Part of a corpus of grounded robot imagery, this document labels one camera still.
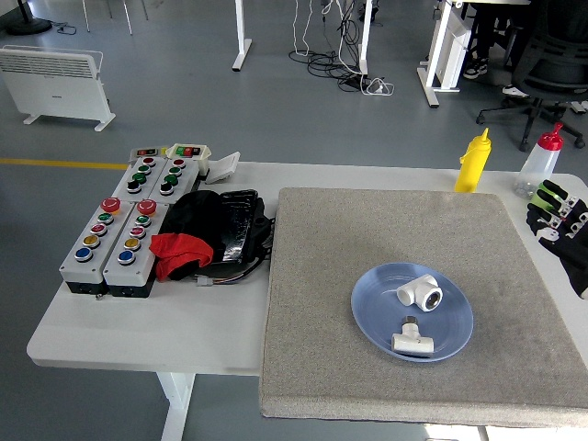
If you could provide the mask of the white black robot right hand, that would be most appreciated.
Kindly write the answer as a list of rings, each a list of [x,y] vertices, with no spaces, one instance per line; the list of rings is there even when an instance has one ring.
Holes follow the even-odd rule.
[[[560,259],[573,290],[587,299],[587,205],[546,179],[527,204],[526,223]]]

